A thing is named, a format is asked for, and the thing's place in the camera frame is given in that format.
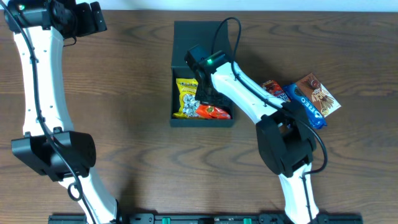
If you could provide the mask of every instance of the red candy wrapper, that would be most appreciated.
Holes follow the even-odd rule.
[[[290,102],[289,97],[287,97],[286,93],[275,80],[269,80],[268,82],[262,84],[261,87],[273,96],[276,96],[285,102]]]
[[[231,119],[231,115],[225,110],[215,106],[200,105],[196,112],[206,119]]]

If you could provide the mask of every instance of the snack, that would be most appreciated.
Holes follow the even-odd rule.
[[[195,100],[198,82],[194,78],[177,78],[180,92],[180,109],[173,116],[178,119],[231,119],[224,110],[215,106],[201,105]]]
[[[326,121],[322,114],[316,109],[311,101],[304,95],[304,93],[293,83],[291,85],[284,86],[286,94],[290,99],[299,101],[307,112],[308,120],[313,128],[321,129],[326,126]]]
[[[215,106],[200,105],[197,114],[206,119],[231,119],[231,115]]]
[[[314,74],[307,75],[296,84],[324,117],[341,107]]]
[[[262,84],[261,87],[273,96],[276,96],[285,102],[290,102],[289,97],[287,97],[286,93],[275,80],[269,80],[268,82]]]

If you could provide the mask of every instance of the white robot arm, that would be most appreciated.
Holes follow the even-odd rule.
[[[48,175],[65,188],[75,182],[60,158],[45,143],[44,130],[36,113],[33,61],[25,38],[19,30],[22,28],[33,47],[36,59],[42,121],[46,132],[62,146],[60,149],[63,156],[68,157],[67,161],[77,170],[83,197],[88,205],[83,203],[83,199],[78,201],[86,213],[86,221],[115,222],[118,218],[117,201],[106,190],[94,168],[95,145],[92,137],[74,132],[65,101],[62,76],[64,39],[106,30],[99,4],[94,2],[91,5],[76,5],[74,1],[64,1],[63,4],[58,1],[37,1],[27,4],[26,1],[9,1],[8,9],[20,26],[5,13],[21,58],[25,89],[25,138],[12,141],[14,155],[40,175]],[[70,193],[75,198],[79,197],[79,192],[74,187],[70,189]]]
[[[269,103],[272,103],[278,108],[283,108],[285,102],[263,90],[239,68],[236,62],[234,62],[235,72],[239,74],[239,79],[237,79],[231,69],[231,63],[228,60],[228,56],[223,52],[208,55],[200,46],[195,46],[188,51],[185,60],[187,61],[188,66],[193,70],[193,72],[195,72],[196,79],[198,80],[198,90],[196,94],[197,100],[206,104],[222,105],[224,95],[238,105],[240,109],[251,118],[253,123],[256,124],[260,153],[267,151],[264,154],[261,153],[261,156],[267,166],[269,166],[274,173],[279,175],[285,196],[286,215],[294,223],[309,223],[311,219],[308,215],[307,206],[310,207],[311,216],[313,218],[315,218],[319,213],[319,209],[315,205],[313,199],[309,175],[307,175],[306,179],[302,179],[304,172],[311,170],[312,155],[308,155],[307,153],[312,153],[314,150],[313,148],[315,147],[315,143],[313,137],[311,136],[311,140],[310,136],[305,135],[309,138],[309,141],[307,141],[307,139],[304,141],[298,141],[297,150],[291,148],[288,151],[285,151],[284,154],[276,155],[277,151],[283,151],[283,147],[285,146],[280,142],[273,143],[271,140],[268,141],[267,144],[261,144],[261,138],[266,138],[267,136],[280,136],[279,130],[275,128],[276,126],[281,126],[282,123],[275,122],[283,120],[280,119],[282,114],[277,115],[278,111],[275,108],[268,106],[258,96],[262,96],[267,99]],[[271,126],[272,122],[276,124],[275,128],[269,129],[268,126]],[[292,143],[295,144],[295,142],[290,141],[291,139],[286,138],[284,138],[286,145],[291,145]],[[301,153],[301,148],[303,147],[308,150]],[[281,161],[283,163],[283,168],[276,168],[275,164]],[[309,205],[307,205],[303,181],[306,181]]]

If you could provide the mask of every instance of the blue oreo package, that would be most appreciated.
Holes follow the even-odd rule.
[[[297,100],[305,107],[308,120],[313,128],[321,129],[323,126],[327,126],[326,120],[323,118],[322,114],[318,111],[318,109],[316,109],[316,107],[295,83],[284,86],[283,90],[291,100]]]

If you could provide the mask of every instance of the brown candy package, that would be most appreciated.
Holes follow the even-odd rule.
[[[324,117],[327,117],[341,107],[336,99],[312,73],[296,82],[296,85]]]

